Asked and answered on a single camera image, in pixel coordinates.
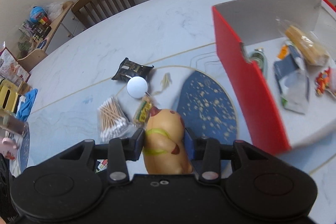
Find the blue globe toy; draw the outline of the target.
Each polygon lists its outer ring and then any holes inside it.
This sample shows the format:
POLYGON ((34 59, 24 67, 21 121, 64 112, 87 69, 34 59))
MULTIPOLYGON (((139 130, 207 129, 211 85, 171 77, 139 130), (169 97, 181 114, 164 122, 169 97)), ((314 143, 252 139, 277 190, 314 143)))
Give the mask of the blue globe toy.
POLYGON ((44 8, 40 6, 34 6, 30 11, 29 19, 32 23, 37 23, 42 17, 47 16, 44 8))

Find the bag of cotton swabs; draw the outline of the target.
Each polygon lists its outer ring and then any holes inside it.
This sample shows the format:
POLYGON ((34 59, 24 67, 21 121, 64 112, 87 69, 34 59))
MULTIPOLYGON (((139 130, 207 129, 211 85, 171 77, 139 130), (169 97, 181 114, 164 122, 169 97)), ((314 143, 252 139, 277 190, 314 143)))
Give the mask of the bag of cotton swabs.
POLYGON ((115 97, 108 98, 98 107, 97 125, 101 143, 108 143, 114 138, 129 138, 137 129, 123 113, 115 97))

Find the blue gold placemat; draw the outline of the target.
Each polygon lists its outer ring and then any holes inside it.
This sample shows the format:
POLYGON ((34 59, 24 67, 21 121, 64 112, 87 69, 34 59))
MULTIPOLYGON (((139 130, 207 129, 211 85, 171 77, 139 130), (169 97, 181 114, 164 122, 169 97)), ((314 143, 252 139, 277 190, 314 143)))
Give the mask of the blue gold placemat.
POLYGON ((236 111, 226 91, 211 77, 194 71, 182 85, 177 112, 196 137, 232 144, 238 134, 236 111))

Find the yellow tissue box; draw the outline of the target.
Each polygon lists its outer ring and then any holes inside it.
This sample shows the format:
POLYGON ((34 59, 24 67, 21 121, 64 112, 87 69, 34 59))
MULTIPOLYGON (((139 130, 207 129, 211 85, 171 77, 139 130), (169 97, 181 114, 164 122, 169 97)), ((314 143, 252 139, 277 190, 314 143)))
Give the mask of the yellow tissue box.
POLYGON ((18 87, 7 79, 1 80, 0 104, 1 109, 17 112, 20 95, 18 87))

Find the blue white tissue pack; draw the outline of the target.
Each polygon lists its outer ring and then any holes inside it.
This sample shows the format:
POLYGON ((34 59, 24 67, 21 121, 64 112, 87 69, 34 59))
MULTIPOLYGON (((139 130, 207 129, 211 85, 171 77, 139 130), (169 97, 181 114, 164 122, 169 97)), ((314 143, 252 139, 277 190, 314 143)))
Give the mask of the blue white tissue pack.
POLYGON ((310 81, 302 53, 286 42, 273 63, 280 101, 286 110, 306 114, 309 108, 310 81))

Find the dark wooden chair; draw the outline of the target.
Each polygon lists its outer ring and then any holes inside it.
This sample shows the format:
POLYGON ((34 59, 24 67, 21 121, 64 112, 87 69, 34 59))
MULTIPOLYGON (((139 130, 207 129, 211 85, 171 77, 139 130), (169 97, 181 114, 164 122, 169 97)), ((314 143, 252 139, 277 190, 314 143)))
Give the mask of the dark wooden chair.
POLYGON ((71 11, 85 28, 90 28, 135 5, 134 0, 77 0, 71 11))

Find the wooden side cabinet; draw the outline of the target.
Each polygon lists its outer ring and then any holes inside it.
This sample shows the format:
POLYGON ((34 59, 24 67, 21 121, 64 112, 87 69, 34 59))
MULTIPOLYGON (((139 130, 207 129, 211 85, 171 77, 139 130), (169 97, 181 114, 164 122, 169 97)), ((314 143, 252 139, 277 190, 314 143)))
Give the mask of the wooden side cabinet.
POLYGON ((49 25, 51 30, 43 39, 35 43, 35 48, 18 63, 28 72, 37 66, 48 54, 86 30, 84 25, 71 11, 74 3, 66 1, 60 15, 49 25))

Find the red white cardboard box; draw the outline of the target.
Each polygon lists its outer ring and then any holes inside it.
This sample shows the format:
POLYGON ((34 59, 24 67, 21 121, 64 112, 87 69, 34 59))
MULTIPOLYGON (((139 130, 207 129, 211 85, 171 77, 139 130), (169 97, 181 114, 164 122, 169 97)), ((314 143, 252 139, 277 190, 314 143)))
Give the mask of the red white cardboard box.
POLYGON ((335 7, 328 0, 234 0, 215 5, 213 19, 217 55, 254 146, 276 155, 335 132, 335 7), (277 18, 296 23, 315 35, 330 55, 322 67, 305 61, 310 81, 306 114, 286 110, 280 101, 273 63, 282 46, 290 41, 280 33, 277 18), (248 57, 256 48, 264 48, 267 79, 248 57), (330 92, 316 96, 315 78, 328 67, 330 92))

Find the black snack packet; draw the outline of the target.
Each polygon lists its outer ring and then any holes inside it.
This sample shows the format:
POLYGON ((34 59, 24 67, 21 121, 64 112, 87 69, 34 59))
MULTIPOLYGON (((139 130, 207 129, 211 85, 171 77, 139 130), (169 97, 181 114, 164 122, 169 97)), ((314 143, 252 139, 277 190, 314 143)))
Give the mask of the black snack packet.
POLYGON ((116 74, 111 78, 114 81, 128 82, 133 77, 142 77, 147 80, 150 72, 154 69, 154 66, 145 66, 131 61, 129 58, 125 58, 118 67, 116 74))

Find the blue cloth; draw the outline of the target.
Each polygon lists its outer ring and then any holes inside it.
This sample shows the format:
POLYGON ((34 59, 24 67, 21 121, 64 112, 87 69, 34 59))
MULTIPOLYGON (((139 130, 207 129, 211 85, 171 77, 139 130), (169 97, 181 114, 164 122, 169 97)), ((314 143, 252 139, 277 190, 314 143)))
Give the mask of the blue cloth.
POLYGON ((20 104, 20 108, 17 111, 17 118, 21 121, 26 121, 31 113, 31 109, 34 105, 37 97, 38 90, 33 89, 25 94, 25 101, 20 104))

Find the bagged bread slice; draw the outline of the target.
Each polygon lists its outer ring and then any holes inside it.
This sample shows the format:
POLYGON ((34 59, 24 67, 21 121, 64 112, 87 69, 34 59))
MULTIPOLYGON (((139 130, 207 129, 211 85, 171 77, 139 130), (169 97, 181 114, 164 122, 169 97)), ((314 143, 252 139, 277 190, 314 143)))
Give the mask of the bagged bread slice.
POLYGON ((329 61, 329 53, 317 37, 289 20, 276 19, 278 29, 301 52, 309 65, 322 67, 329 61))

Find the red picture book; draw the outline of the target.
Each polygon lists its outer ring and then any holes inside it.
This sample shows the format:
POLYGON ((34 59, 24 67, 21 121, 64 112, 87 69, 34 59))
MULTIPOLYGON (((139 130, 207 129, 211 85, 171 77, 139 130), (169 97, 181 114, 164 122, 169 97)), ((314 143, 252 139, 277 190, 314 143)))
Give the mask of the red picture book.
POLYGON ((1 76, 19 86, 23 81, 27 82, 30 74, 16 61, 11 52, 4 48, 1 51, 1 76))

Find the red orange fish charm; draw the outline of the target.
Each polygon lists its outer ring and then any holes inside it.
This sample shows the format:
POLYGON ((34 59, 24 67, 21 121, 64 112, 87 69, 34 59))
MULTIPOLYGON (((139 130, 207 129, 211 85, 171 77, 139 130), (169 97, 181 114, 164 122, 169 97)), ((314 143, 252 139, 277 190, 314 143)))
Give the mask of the red orange fish charm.
POLYGON ((315 78, 315 95, 322 96, 325 92, 330 92, 330 70, 328 67, 321 71, 315 78))

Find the yellow green candy packet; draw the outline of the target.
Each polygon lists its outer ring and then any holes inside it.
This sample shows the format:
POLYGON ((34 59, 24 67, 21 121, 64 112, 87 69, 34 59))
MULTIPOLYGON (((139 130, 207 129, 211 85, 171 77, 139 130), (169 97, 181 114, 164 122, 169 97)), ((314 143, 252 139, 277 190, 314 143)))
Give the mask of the yellow green candy packet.
POLYGON ((138 127, 143 127, 144 125, 146 125, 146 122, 150 116, 150 111, 153 106, 154 103, 151 97, 144 96, 138 109, 134 114, 133 123, 138 127))

